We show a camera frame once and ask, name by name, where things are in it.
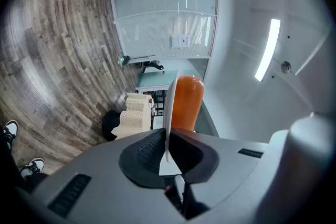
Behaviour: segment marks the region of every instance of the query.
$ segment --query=orange cylinder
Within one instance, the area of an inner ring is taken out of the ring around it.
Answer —
[[[204,85],[199,78],[181,76],[176,84],[172,128],[193,131],[202,105]]]

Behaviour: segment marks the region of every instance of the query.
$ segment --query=black bag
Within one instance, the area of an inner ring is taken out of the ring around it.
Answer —
[[[113,141],[117,138],[111,131],[120,124],[120,113],[110,110],[105,114],[101,123],[101,132],[107,141]]]

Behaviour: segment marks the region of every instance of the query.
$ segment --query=wooden floor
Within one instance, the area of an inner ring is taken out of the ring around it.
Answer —
[[[140,70],[120,68],[111,0],[10,0],[0,23],[0,122],[20,129],[18,166],[35,157],[53,173],[101,137],[125,109]]]

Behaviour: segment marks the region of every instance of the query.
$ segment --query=gray machine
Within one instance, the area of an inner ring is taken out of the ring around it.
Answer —
[[[304,203],[335,150],[331,121],[316,115],[276,132],[269,144],[172,129],[169,149],[185,181],[178,210],[155,174],[164,131],[95,146],[32,195],[20,193],[48,223],[275,223]]]

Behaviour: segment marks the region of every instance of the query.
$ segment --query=white sneaker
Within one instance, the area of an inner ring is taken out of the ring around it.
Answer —
[[[17,135],[18,130],[19,124],[17,123],[17,121],[14,120],[7,122],[4,127],[5,139],[10,151],[12,150],[13,141]]]
[[[32,174],[41,173],[44,167],[44,160],[41,158],[35,158],[30,161],[29,164],[21,167],[19,172],[21,173],[22,177],[25,178],[26,176],[31,176]]]

